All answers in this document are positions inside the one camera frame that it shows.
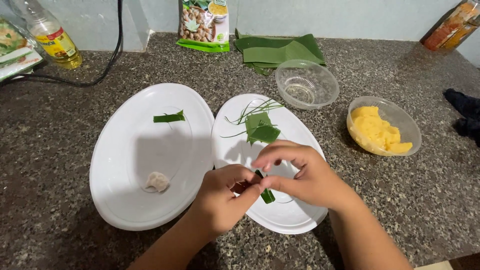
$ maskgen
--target white oval lid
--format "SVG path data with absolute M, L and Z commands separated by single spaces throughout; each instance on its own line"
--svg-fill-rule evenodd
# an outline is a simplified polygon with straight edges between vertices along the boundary
M 221 136 L 232 136 L 246 130 L 245 124 L 233 125 L 227 122 L 225 117 L 234 121 L 239 118 L 242 110 L 249 104 L 250 107 L 255 108 L 267 100 L 269 98 L 265 96 L 244 94 L 230 99 L 223 105 L 216 116 L 212 130 L 212 154 L 216 168 L 239 163 L 252 171 L 255 170 L 251 167 L 251 162 L 267 144 L 257 141 L 251 146 L 246 142 L 246 134 L 231 138 L 222 138 Z M 270 110 L 268 116 L 272 124 L 276 124 L 277 128 L 281 130 L 279 139 L 309 145 L 325 159 L 315 137 L 287 108 Z M 268 174 L 293 178 L 298 171 L 290 162 L 283 161 L 280 166 L 274 166 Z M 324 207 L 309 205 L 276 190 L 272 190 L 272 192 L 276 199 L 275 202 L 266 204 L 260 197 L 247 211 L 250 218 L 271 231 L 285 234 L 305 233 L 320 224 L 328 213 Z
M 153 116 L 180 110 L 184 122 L 153 123 Z M 213 123 L 203 98 L 184 85 L 154 85 L 128 99 L 102 130 L 90 166 L 90 190 L 102 218 L 141 231 L 182 213 L 213 167 Z M 152 172 L 169 178 L 170 187 L 161 193 L 146 188 Z

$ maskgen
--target bottle label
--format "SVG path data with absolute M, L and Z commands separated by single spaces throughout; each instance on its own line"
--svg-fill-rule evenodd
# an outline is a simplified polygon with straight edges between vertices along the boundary
M 55 59 L 65 59 L 77 52 L 75 45 L 67 33 L 60 30 L 48 36 L 35 36 L 43 49 Z

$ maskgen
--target forearm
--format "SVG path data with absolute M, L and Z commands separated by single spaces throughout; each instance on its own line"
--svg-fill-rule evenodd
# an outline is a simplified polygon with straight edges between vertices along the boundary
M 341 201 L 329 215 L 346 269 L 412 269 L 355 191 L 349 188 Z
M 209 238 L 202 228 L 195 226 L 187 213 L 128 269 L 185 269 Z

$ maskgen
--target hand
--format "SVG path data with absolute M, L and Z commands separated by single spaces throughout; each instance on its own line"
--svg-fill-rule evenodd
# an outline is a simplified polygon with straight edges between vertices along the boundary
M 211 240 L 231 230 L 258 199 L 265 186 L 261 178 L 242 165 L 209 171 L 186 215 L 208 230 Z
M 290 161 L 300 172 L 294 179 L 269 175 L 262 180 L 263 186 L 285 192 L 308 204 L 332 209 L 341 201 L 342 193 L 353 191 L 315 149 L 291 141 L 277 140 L 267 145 L 252 166 L 269 172 L 272 164 L 278 166 L 282 160 Z

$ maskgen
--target yellow oil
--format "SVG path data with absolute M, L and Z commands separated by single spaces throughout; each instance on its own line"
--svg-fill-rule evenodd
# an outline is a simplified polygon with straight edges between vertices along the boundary
M 80 51 L 75 48 L 76 53 L 74 53 L 72 56 L 65 58 L 65 59 L 54 59 L 55 63 L 65 69 L 74 69 L 79 67 L 82 62 L 83 58 L 82 55 L 80 54 Z

